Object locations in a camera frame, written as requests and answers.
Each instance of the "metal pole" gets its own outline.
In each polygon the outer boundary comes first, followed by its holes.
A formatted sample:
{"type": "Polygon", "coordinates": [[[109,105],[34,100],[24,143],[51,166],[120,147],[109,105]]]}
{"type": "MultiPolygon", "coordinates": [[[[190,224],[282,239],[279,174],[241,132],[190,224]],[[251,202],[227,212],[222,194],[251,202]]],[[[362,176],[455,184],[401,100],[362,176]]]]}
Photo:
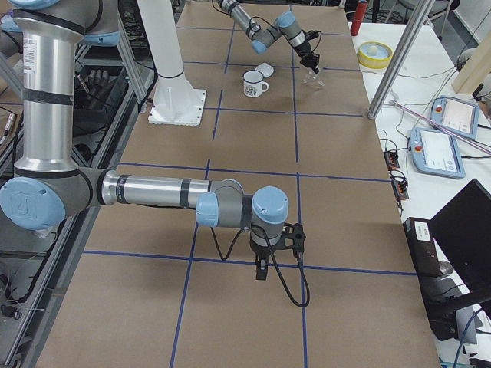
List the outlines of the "metal pole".
{"type": "Polygon", "coordinates": [[[382,104],[389,94],[397,74],[404,63],[404,60],[406,60],[406,56],[409,53],[414,40],[416,40],[416,37],[420,32],[420,28],[430,13],[434,2],[435,0],[420,0],[414,9],[413,15],[411,16],[409,23],[407,24],[406,29],[400,38],[396,51],[394,52],[392,61],[387,67],[387,71],[385,72],[384,77],[378,86],[377,92],[375,92],[374,99],[372,100],[368,109],[368,117],[370,119],[375,119],[378,112],[382,108],[382,104]]]}
{"type": "Polygon", "coordinates": [[[121,21],[119,14],[117,15],[117,23],[120,29],[120,41],[117,44],[117,50],[120,52],[121,58],[123,59],[128,77],[131,81],[131,87],[133,87],[135,91],[138,103],[142,103],[143,99],[147,95],[147,90],[145,89],[141,79],[140,71],[138,70],[137,63],[135,62],[135,55],[131,49],[130,40],[128,40],[128,36],[124,30],[123,21],[121,21]]]}

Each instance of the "red bottle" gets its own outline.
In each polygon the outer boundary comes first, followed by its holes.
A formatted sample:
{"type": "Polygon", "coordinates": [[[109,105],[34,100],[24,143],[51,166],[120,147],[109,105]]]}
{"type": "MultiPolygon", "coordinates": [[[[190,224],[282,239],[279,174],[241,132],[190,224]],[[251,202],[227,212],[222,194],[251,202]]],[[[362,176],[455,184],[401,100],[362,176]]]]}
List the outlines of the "red bottle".
{"type": "Polygon", "coordinates": [[[360,30],[361,23],[365,17],[367,11],[368,0],[359,0],[356,7],[356,13],[354,13],[353,23],[351,23],[351,35],[356,36],[360,30]]]}

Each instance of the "mug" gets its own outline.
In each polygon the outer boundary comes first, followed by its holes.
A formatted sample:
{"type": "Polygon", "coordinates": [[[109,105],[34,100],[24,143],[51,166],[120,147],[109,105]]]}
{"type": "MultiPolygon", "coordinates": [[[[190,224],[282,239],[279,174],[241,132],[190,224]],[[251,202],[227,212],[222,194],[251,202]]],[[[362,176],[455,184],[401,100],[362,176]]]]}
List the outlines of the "mug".
{"type": "Polygon", "coordinates": [[[246,71],[242,76],[244,80],[244,94],[247,97],[259,97],[262,92],[269,89],[269,84],[264,82],[264,75],[260,71],[246,71]]]}

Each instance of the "cardboard table surface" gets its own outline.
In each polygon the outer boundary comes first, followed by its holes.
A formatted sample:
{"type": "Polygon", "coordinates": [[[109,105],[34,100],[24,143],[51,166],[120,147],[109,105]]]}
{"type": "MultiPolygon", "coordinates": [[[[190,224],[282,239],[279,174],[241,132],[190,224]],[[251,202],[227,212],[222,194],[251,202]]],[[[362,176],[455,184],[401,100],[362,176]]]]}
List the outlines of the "cardboard table surface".
{"type": "MultiPolygon", "coordinates": [[[[288,10],[245,7],[270,21],[288,10]]],[[[273,267],[255,280],[248,235],[221,262],[192,212],[114,205],[101,209],[38,368],[438,366],[344,12],[293,12],[323,32],[321,90],[303,84],[286,40],[255,55],[209,2],[187,3],[178,35],[186,77],[208,90],[203,121],[140,116],[118,172],[282,188],[288,221],[307,234],[311,305],[295,307],[273,267]],[[249,99],[242,74],[262,62],[275,67],[270,90],[249,99]]],[[[234,234],[217,232],[223,247],[234,234]]],[[[301,300],[295,260],[278,261],[301,300]]]]}

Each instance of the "blue joint cap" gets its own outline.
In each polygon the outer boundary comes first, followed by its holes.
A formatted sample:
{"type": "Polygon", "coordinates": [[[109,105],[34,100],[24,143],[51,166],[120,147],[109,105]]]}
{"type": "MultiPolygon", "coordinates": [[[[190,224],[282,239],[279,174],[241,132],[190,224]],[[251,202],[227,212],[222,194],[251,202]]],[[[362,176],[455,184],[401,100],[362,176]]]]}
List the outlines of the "blue joint cap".
{"type": "Polygon", "coordinates": [[[281,14],[278,17],[277,21],[280,28],[287,28],[295,23],[295,15],[292,13],[291,10],[288,10],[287,12],[281,14]]]}
{"type": "Polygon", "coordinates": [[[10,179],[0,189],[0,207],[16,225],[42,230],[65,219],[60,197],[49,186],[32,178],[10,179]]]}
{"type": "Polygon", "coordinates": [[[252,197],[252,210],[270,225],[282,225],[288,218],[288,197],[275,186],[265,186],[252,197]]]}
{"type": "Polygon", "coordinates": [[[81,44],[88,44],[89,46],[116,46],[120,41],[120,32],[115,31],[104,34],[86,34],[85,38],[80,42],[81,44]]]}
{"type": "Polygon", "coordinates": [[[215,228],[218,225],[218,199],[213,192],[203,193],[196,203],[196,222],[201,226],[215,228]]]}
{"type": "Polygon", "coordinates": [[[265,44],[263,44],[261,41],[254,40],[252,42],[252,48],[256,52],[256,54],[264,54],[268,48],[266,47],[265,44]]]}
{"type": "Polygon", "coordinates": [[[49,8],[60,0],[8,0],[20,9],[41,10],[49,8]]]}

